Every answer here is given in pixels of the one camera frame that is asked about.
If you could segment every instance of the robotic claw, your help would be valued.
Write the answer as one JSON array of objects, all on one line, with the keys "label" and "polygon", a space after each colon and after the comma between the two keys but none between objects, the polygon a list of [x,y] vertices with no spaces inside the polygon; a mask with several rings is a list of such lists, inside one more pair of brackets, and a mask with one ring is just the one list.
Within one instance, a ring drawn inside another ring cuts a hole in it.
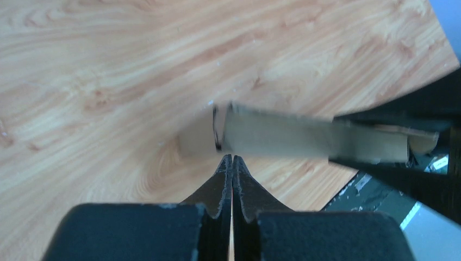
[{"label": "robotic claw", "polygon": [[[396,100],[338,116],[364,125],[439,132],[448,174],[396,164],[330,162],[365,171],[461,224],[461,69]],[[398,224],[376,212],[295,212],[239,156],[178,204],[83,204],[62,220],[43,260],[414,260]]]}]

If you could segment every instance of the white line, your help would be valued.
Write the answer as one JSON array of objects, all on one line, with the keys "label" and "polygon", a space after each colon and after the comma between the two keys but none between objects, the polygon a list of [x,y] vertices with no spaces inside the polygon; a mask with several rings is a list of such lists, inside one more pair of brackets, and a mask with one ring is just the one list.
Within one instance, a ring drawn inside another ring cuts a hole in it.
[{"label": "white line", "polygon": [[418,210],[421,208],[421,203],[420,202],[416,202],[414,205],[413,205],[413,208],[410,210],[410,212],[408,213],[408,215],[405,217],[405,219],[402,221],[402,223],[400,223],[400,229],[401,230],[404,230],[408,224],[410,223],[410,221],[413,219],[413,217],[416,215],[416,212],[418,212]]}]

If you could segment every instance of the wooden surface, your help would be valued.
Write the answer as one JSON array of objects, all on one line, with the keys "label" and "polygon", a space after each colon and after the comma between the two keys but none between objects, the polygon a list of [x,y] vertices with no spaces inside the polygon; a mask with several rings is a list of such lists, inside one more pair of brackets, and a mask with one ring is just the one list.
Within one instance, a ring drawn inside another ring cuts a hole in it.
[{"label": "wooden surface", "polygon": [[[3,0],[0,256],[38,260],[83,202],[181,201],[219,158],[175,136],[212,103],[332,117],[458,66],[426,0]],[[294,209],[353,171],[246,158]]]}]

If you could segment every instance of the blue surface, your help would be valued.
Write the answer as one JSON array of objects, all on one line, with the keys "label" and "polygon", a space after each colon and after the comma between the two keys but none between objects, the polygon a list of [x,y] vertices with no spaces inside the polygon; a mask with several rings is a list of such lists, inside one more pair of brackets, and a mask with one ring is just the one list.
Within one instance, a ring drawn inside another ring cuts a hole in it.
[{"label": "blue surface", "polygon": [[461,60],[461,0],[429,0],[443,30]]}]

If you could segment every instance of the wooden table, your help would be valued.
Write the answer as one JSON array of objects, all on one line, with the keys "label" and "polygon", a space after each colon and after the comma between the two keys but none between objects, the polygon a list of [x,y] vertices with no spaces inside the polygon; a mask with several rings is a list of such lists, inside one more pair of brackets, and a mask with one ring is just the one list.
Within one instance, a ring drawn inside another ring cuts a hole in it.
[{"label": "wooden table", "polygon": [[[220,158],[177,133],[212,103],[332,117],[458,60],[427,0],[5,0],[0,3],[0,256],[38,260],[83,202],[177,202]],[[354,171],[246,158],[294,209]]]}]

